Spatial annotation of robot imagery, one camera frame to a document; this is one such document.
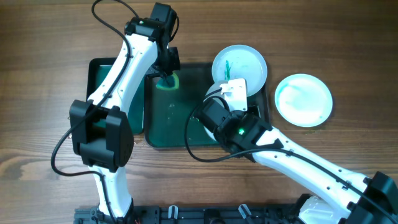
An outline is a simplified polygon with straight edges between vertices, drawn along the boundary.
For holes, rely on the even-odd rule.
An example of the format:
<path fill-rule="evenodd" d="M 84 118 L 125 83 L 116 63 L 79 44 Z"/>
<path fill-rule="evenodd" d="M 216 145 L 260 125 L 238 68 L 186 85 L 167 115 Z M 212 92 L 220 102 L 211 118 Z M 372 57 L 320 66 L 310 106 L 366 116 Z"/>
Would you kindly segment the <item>green yellow sponge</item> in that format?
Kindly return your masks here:
<path fill-rule="evenodd" d="M 165 78 L 161 78 L 155 87 L 160 90 L 177 90 L 179 89 L 179 85 L 179 78 L 176 73 L 173 73 Z"/>

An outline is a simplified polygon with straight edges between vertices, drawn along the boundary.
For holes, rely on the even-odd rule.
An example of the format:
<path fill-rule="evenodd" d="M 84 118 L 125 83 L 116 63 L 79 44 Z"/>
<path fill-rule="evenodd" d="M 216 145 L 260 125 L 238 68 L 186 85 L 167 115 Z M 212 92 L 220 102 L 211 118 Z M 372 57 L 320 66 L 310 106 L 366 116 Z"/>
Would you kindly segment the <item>white plate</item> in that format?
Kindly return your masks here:
<path fill-rule="evenodd" d="M 267 80 L 267 64 L 264 57 L 248 45 L 231 45 L 215 57 L 211 74 L 215 83 L 244 78 L 248 96 L 255 95 Z"/>
<path fill-rule="evenodd" d="M 275 89 L 274 102 L 281 117 L 303 128 L 323 124 L 333 110 L 330 89 L 319 78 L 305 73 L 284 78 Z"/>
<path fill-rule="evenodd" d="M 197 118 L 205 127 L 212 140 L 220 141 L 220 126 L 229 115 L 229 105 L 221 93 L 220 83 L 213 84 L 205 95 L 203 104 L 197 111 Z"/>

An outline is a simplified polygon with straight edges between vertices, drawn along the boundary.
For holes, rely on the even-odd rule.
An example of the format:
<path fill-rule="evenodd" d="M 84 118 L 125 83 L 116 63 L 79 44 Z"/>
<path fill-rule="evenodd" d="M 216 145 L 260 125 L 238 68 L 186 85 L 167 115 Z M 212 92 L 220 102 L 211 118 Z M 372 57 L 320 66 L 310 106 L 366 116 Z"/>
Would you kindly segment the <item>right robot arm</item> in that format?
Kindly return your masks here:
<path fill-rule="evenodd" d="M 397 223 L 397 186 L 386 174 L 369 178 L 344 169 L 291 141 L 253 114 L 225 100 L 206 99 L 195 117 L 228 152 L 219 162 L 246 157 L 273 168 L 313 192 L 298 203 L 302 223 Z"/>

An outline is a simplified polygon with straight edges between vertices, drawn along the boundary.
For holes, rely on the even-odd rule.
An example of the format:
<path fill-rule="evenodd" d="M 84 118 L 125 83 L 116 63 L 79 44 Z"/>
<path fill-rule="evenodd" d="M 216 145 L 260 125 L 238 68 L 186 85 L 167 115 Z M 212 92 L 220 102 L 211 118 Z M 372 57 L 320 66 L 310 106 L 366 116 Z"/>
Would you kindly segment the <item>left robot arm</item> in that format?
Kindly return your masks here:
<path fill-rule="evenodd" d="M 134 146 L 127 116 L 144 77 L 159 78 L 162 90 L 179 87 L 178 50 L 169 45 L 178 27 L 178 15 L 167 4 L 155 3 L 149 17 L 135 15 L 118 32 L 123 44 L 100 86 L 70 107 L 74 153 L 95 175 L 100 198 L 96 221 L 136 222 L 125 169 Z"/>

